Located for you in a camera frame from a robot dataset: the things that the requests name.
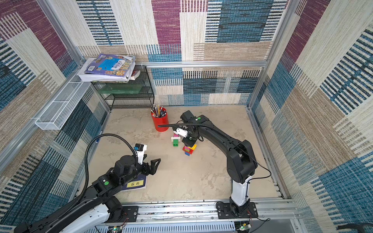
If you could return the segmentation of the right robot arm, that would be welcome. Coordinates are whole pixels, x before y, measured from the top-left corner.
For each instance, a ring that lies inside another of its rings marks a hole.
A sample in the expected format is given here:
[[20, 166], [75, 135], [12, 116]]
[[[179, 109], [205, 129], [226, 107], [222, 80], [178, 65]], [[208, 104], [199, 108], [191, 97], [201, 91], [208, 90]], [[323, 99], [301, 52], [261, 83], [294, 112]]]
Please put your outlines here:
[[236, 207], [246, 205], [249, 200], [248, 181], [258, 167], [251, 143], [227, 135], [204, 115], [194, 116], [190, 111], [186, 111], [181, 115], [181, 121], [187, 131], [182, 140], [185, 146], [193, 147], [202, 137], [223, 152], [227, 159], [227, 173], [232, 179], [231, 203]]

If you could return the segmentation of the yellow lego brick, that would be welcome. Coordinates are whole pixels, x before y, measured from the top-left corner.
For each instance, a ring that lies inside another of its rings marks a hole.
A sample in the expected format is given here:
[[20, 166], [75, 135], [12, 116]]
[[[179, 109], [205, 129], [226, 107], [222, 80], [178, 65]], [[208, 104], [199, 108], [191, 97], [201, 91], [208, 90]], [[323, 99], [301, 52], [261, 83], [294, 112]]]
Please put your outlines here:
[[191, 150], [195, 150], [196, 149], [196, 147], [197, 147], [197, 145], [196, 144], [194, 144], [192, 147], [189, 147]]

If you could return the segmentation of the red lego brick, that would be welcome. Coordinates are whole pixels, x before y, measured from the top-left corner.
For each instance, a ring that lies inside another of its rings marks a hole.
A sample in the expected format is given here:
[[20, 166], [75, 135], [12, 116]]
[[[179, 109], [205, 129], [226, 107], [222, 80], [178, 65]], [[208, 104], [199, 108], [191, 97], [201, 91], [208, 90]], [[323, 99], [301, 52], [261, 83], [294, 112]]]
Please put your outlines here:
[[183, 147], [183, 151], [184, 153], [189, 153], [190, 155], [193, 154], [193, 150], [190, 150], [190, 151], [186, 151], [185, 148], [188, 148], [188, 147]]

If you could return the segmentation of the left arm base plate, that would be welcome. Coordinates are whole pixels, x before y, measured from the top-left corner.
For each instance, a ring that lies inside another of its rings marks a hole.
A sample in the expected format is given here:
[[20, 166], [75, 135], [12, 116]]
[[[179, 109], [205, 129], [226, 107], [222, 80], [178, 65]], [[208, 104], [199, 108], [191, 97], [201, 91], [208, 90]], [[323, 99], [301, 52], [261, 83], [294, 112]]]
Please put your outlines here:
[[136, 222], [138, 217], [139, 206], [123, 206], [121, 209], [110, 214], [107, 223], [124, 223]]

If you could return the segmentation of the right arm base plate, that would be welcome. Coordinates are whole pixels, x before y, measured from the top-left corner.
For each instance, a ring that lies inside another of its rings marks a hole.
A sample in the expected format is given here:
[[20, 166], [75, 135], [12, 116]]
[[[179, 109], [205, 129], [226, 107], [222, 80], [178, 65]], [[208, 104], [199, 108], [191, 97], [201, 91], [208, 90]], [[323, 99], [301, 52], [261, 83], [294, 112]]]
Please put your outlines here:
[[215, 208], [219, 219], [257, 218], [258, 212], [254, 202], [247, 201], [243, 206], [237, 206], [234, 202], [216, 202]]

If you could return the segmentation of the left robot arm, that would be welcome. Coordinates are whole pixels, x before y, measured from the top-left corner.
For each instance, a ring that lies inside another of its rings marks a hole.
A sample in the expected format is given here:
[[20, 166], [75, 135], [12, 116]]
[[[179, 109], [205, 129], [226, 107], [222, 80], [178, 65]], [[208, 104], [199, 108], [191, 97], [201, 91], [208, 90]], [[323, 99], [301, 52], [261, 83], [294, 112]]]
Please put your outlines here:
[[150, 163], [138, 163], [131, 155], [125, 155], [115, 166], [100, 176], [81, 194], [49, 216], [34, 223], [21, 223], [16, 233], [82, 233], [110, 219], [120, 221], [122, 204], [116, 198], [124, 186], [139, 175], [154, 175], [160, 159]]

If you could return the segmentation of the white lego brick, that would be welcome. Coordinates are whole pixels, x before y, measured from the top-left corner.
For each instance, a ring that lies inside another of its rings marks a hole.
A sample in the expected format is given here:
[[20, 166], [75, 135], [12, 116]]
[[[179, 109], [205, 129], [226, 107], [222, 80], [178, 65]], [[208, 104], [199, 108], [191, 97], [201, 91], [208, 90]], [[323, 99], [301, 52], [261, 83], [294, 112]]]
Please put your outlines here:
[[180, 142], [181, 141], [181, 138], [179, 137], [179, 136], [172, 136], [171, 137], [171, 141], [173, 142], [173, 141], [178, 141], [178, 142]]

